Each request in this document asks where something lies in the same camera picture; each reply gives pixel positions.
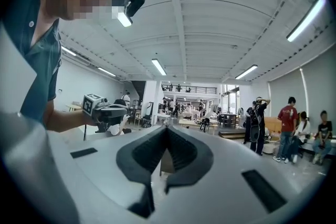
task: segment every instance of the red shirt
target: red shirt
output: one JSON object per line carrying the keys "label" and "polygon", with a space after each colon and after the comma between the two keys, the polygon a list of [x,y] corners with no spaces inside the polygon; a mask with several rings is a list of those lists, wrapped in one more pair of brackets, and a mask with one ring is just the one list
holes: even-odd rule
{"label": "red shirt", "polygon": [[287,105],[280,110],[278,118],[281,119],[281,131],[292,132],[294,130],[294,120],[298,119],[298,112],[293,106]]}

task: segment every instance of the white sneakers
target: white sneakers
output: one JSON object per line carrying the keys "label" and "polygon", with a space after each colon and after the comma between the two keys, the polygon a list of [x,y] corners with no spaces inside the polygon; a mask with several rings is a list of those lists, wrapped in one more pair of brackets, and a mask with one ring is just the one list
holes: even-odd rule
{"label": "white sneakers", "polygon": [[321,157],[321,154],[315,154],[315,157],[313,159],[313,164],[315,164]]}
{"label": "white sneakers", "polygon": [[296,163],[297,160],[298,160],[298,155],[294,155],[294,157],[293,157],[293,163]]}
{"label": "white sneakers", "polygon": [[276,162],[281,162],[281,158],[277,158],[276,156],[273,156],[273,160],[275,160]]}

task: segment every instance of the dark green shirt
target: dark green shirt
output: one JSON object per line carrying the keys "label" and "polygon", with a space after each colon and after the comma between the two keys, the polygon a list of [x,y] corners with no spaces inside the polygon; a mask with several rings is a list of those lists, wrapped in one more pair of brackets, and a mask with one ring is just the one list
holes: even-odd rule
{"label": "dark green shirt", "polygon": [[3,17],[3,23],[15,47],[37,73],[21,113],[42,123],[47,102],[56,97],[61,45],[56,20],[37,43],[30,46],[39,8],[40,0],[13,0]]}

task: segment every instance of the fluorescent light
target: fluorescent light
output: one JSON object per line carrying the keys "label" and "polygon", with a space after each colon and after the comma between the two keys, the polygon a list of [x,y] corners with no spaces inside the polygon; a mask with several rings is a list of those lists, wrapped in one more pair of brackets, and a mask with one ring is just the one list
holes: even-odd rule
{"label": "fluorescent light", "polygon": [[163,70],[162,66],[160,65],[157,59],[152,59],[152,63],[156,66],[161,75],[167,76],[166,72]]}
{"label": "fluorescent light", "polygon": [[62,50],[65,50],[66,52],[70,53],[70,54],[73,55],[73,56],[76,56],[76,55],[77,55],[77,54],[75,54],[74,52],[72,52],[71,50],[69,50],[69,49],[67,49],[67,48],[65,48],[65,47],[63,47],[63,46],[62,46]]}
{"label": "fluorescent light", "polygon": [[124,12],[118,12],[118,20],[124,27],[132,25],[132,20],[128,18]]}
{"label": "fluorescent light", "polygon": [[255,70],[257,67],[258,67],[257,65],[251,66],[249,69],[247,69],[246,71],[244,71],[240,75],[236,76],[236,79],[241,79],[242,77],[246,76],[247,74],[249,74],[250,72]]}
{"label": "fluorescent light", "polygon": [[105,72],[105,73],[107,73],[107,74],[109,74],[109,75],[111,75],[111,76],[113,76],[113,77],[116,77],[115,74],[112,74],[109,71],[106,71],[105,69],[102,69],[101,67],[98,67],[98,69],[101,70],[101,71],[103,71],[103,72]]}
{"label": "fluorescent light", "polygon": [[287,40],[292,42],[296,39],[304,30],[305,28],[314,20],[314,18],[318,15],[318,13],[322,10],[323,6],[327,0],[317,0],[316,3],[313,5],[312,9],[308,11],[308,14],[304,18],[303,21],[299,23],[298,26],[292,31],[288,36]]}

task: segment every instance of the cable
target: cable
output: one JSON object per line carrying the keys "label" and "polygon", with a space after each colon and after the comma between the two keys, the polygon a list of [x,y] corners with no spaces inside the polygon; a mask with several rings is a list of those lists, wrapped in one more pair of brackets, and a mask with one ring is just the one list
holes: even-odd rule
{"label": "cable", "polygon": [[85,124],[85,129],[84,129],[84,138],[83,141],[86,141],[86,124]]}

